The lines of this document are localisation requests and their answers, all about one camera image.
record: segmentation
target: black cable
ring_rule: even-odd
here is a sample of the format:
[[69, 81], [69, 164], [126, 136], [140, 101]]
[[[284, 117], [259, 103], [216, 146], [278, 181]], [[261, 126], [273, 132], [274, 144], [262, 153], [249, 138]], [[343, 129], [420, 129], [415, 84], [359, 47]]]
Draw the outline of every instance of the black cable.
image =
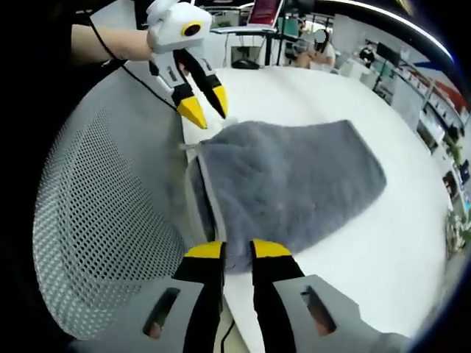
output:
[[234, 328], [234, 325], [236, 325], [236, 321], [233, 320], [232, 324], [229, 326], [229, 329], [227, 330], [226, 334], [221, 340], [221, 353], [224, 353], [224, 342], [226, 341], [227, 336], [229, 336], [230, 332]]
[[172, 108], [174, 111], [177, 111], [177, 108], [174, 107], [173, 105], [171, 105], [170, 103], [168, 103], [165, 99], [163, 99], [162, 97], [160, 97], [158, 94], [156, 94], [156, 92], [150, 88], [150, 86], [148, 84], [146, 84], [142, 79], [140, 79], [139, 77], [137, 77], [136, 75], [134, 75], [133, 72], [131, 72], [126, 66], [124, 66], [124, 62], [123, 60], [120, 60], [116, 57], [116, 55], [114, 55], [114, 53], [110, 50], [110, 48], [107, 47], [107, 45], [105, 44], [105, 42], [103, 41], [103, 38], [102, 36], [98, 33], [98, 30], [96, 29], [95, 27], [95, 24], [93, 24], [92, 20], [91, 20], [91, 17], [88, 17], [88, 21], [90, 22], [90, 26], [92, 28], [92, 30], [95, 32], [95, 35], [96, 37], [98, 38], [98, 41], [100, 42], [100, 44], [103, 46], [103, 49], [108, 53], [108, 55], [110, 55], [114, 60], [117, 60], [120, 64], [120, 68], [122, 68], [123, 70], [125, 70], [133, 79], [135, 79], [137, 82], [139, 82], [141, 85], [143, 85], [150, 93], [152, 93], [155, 98], [157, 98], [159, 101], [163, 102], [164, 104], [166, 104], [168, 107]]
[[227, 41], [229, 40], [229, 33], [226, 35], [226, 41], [224, 43], [224, 60], [222, 60], [222, 67], [225, 68], [227, 66]]
[[263, 45], [266, 42], [266, 37], [263, 38], [262, 44], [260, 45], [260, 49], [258, 50], [257, 57], [255, 59], [255, 62], [258, 63], [258, 58], [260, 58], [260, 53], [262, 52]]

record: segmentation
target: white chair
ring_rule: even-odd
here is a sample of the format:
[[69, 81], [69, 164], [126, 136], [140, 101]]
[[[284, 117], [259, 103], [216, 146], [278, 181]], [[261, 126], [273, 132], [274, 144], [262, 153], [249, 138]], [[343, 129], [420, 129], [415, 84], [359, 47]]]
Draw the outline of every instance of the white chair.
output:
[[[146, 63], [127, 65], [159, 92]], [[33, 255], [63, 331], [95, 337], [195, 245], [186, 238], [182, 142], [181, 117], [123, 70], [100, 82], [57, 136], [38, 192]]]

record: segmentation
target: white wall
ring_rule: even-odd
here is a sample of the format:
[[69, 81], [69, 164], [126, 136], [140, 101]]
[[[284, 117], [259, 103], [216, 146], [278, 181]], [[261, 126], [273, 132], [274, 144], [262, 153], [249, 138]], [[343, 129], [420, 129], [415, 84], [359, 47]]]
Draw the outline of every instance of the white wall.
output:
[[[360, 46], [364, 45], [365, 39], [381, 42], [394, 51], [400, 51], [401, 48], [408, 49], [410, 52], [408, 61], [410, 63], [430, 61], [415, 48], [388, 32], [384, 32], [379, 28], [344, 15], [335, 16], [332, 34], [332, 44], [335, 49], [352, 54], [357, 51]], [[427, 68], [419, 68], [418, 70], [422, 75], [428, 76], [431, 79], [439, 80], [440, 82], [456, 89], [443, 72]]]

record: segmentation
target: computer screen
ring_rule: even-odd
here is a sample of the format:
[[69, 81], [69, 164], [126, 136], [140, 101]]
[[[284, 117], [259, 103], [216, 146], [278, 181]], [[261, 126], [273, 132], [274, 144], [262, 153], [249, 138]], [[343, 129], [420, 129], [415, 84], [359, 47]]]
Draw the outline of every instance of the computer screen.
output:
[[382, 43], [378, 43], [376, 54], [378, 54], [383, 59], [388, 60], [394, 66], [399, 65], [399, 59], [400, 59], [399, 53], [392, 50], [388, 46], [385, 46]]
[[274, 26], [283, 0], [255, 0], [247, 24]]

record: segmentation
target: gray cloth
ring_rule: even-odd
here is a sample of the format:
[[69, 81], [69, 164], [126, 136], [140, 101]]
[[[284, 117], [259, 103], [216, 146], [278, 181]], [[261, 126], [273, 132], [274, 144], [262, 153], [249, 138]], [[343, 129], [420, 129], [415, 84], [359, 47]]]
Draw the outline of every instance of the gray cloth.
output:
[[295, 254], [362, 213], [386, 186], [383, 169], [349, 121], [299, 127], [250, 121], [196, 150], [199, 160], [188, 171], [202, 229], [216, 219], [230, 273], [250, 270], [253, 238]]

